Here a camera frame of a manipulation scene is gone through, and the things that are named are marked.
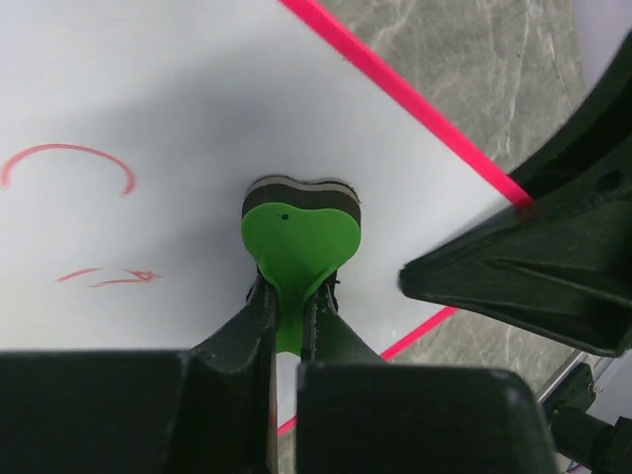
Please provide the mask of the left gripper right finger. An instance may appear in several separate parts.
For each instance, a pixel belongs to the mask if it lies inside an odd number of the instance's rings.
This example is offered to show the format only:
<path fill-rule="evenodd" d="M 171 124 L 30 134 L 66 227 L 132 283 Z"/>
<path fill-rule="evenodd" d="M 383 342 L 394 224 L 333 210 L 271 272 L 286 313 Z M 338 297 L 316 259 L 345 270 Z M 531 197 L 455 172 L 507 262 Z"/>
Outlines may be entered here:
<path fill-rule="evenodd" d="M 308 299 L 302 322 L 300 366 L 387 363 L 339 315 L 333 287 L 327 283 Z"/>

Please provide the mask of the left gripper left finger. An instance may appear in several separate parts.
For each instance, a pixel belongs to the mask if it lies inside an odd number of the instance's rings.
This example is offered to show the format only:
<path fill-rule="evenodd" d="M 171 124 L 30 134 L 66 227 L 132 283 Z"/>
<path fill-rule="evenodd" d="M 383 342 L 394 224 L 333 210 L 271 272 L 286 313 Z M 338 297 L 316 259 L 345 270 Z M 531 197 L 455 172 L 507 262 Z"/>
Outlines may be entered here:
<path fill-rule="evenodd" d="M 277 471 L 274 289 L 261 276 L 243 309 L 192 350 L 187 463 L 198 473 Z"/>

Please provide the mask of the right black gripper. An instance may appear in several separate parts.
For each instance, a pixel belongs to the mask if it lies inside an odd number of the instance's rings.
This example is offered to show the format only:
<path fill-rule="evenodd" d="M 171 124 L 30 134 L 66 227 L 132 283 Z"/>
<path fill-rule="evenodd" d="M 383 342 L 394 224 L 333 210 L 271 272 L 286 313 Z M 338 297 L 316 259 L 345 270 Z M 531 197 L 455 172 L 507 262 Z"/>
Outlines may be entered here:
<path fill-rule="evenodd" d="M 631 136 L 631 36 L 570 118 L 510 173 L 531 198 Z M 479 313 L 597 356 L 631 348 L 631 202 L 507 212 L 408 263 L 411 299 Z"/>

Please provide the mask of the green whiteboard eraser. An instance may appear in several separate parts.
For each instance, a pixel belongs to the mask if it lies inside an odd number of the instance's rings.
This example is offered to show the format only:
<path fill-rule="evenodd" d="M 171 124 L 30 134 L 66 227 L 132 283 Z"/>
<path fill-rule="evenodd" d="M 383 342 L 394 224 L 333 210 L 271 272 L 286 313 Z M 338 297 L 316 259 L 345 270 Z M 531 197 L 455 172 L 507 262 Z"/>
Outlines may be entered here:
<path fill-rule="evenodd" d="M 298 356 L 308 300 L 359 248 L 359 197 L 334 179 L 264 176 L 245 194 L 240 231 L 259 274 L 276 291 L 276 350 Z"/>

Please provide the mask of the pink framed whiteboard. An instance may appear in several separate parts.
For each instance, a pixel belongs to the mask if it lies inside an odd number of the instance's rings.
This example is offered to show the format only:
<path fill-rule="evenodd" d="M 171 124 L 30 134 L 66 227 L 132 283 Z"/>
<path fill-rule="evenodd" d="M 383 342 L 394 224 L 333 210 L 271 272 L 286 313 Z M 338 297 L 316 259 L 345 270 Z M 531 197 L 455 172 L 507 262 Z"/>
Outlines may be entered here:
<path fill-rule="evenodd" d="M 343 318 L 394 356 L 448 311 L 409 261 L 528 194 L 316 1 L 1 5 L 1 344 L 183 348 L 243 306 L 241 202 L 335 179 Z"/>

